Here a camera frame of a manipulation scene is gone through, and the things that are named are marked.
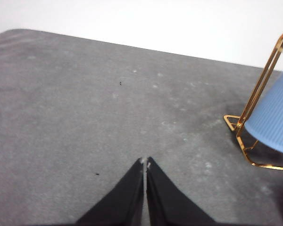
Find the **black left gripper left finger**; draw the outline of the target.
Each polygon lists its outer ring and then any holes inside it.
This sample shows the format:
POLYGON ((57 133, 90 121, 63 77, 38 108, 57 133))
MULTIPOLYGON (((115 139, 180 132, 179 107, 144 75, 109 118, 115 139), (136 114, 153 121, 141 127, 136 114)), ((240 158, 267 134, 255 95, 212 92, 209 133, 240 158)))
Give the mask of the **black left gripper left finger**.
POLYGON ((143 159, 76 222, 79 226, 140 226, 144 200, 143 159))

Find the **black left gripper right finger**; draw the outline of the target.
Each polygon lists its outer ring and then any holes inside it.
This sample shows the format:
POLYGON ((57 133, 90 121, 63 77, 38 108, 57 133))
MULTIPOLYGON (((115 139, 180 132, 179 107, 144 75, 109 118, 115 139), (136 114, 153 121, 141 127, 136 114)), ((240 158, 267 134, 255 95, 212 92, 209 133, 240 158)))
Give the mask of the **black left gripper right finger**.
POLYGON ((147 202, 152 226, 215 226, 164 173, 152 157, 147 160, 147 202))

